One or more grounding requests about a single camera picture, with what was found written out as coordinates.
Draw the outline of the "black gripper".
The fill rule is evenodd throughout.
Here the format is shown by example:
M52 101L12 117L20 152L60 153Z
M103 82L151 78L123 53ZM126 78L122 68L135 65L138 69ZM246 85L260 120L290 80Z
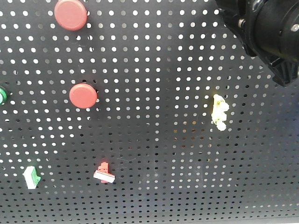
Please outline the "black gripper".
M286 87L299 78L299 2L297 0L218 0L224 24L245 52L259 57Z

